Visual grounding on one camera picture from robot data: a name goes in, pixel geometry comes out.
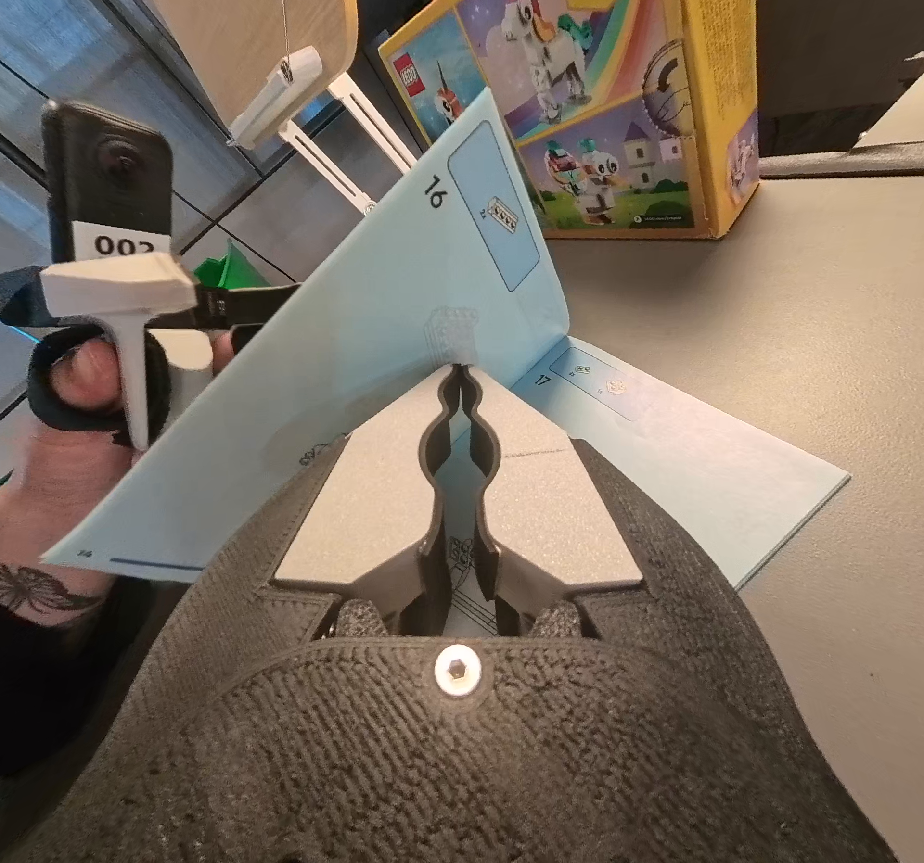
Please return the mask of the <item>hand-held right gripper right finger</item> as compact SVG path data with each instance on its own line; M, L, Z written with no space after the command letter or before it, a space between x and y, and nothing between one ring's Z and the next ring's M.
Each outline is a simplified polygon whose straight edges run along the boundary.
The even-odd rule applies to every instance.
M643 575L570 436L477 367L460 369L469 455L482 475L473 560L499 634L525 634L576 597Z

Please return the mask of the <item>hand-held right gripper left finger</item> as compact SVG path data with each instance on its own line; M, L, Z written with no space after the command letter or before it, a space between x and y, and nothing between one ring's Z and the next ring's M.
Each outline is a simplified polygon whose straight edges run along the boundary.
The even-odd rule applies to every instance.
M351 432L273 581L372 602L398 633L441 633L452 600L445 495L464 374L449 364Z

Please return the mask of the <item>light blue instruction booklet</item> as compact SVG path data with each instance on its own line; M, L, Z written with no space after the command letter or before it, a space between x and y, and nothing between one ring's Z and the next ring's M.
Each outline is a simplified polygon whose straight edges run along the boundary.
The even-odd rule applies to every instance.
M191 582L309 451L447 362L588 441L735 588L849 481L570 330L485 89L45 562Z

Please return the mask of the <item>person's left forearm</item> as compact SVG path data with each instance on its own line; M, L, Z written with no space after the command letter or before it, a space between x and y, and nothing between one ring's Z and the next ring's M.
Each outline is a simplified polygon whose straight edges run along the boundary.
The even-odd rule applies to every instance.
M101 604L64 626L40 626L2 607L3 778L37 767L88 730L189 588L119 577Z

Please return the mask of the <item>yellow lego set box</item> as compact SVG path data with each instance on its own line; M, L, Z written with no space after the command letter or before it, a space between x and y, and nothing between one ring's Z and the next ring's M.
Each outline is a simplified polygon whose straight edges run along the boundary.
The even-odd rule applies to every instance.
M550 237L721 239L759 182L756 0L433 0L378 45L428 144L489 89Z

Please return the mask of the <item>person's left hand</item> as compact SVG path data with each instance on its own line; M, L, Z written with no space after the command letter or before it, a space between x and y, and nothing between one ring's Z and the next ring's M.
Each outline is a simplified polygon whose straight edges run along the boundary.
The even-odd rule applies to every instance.
M49 374L66 407L108 414L121 405L117 354L103 338L67 352ZM62 431L39 423L1 496L2 563L37 567L134 465L136 453L102 432Z

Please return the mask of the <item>green plastic bin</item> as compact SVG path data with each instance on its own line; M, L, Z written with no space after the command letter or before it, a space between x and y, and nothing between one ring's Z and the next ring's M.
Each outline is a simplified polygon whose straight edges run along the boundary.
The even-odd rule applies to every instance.
M194 263L192 273L204 287L213 289L240 291L271 286L234 241L227 241L221 254Z

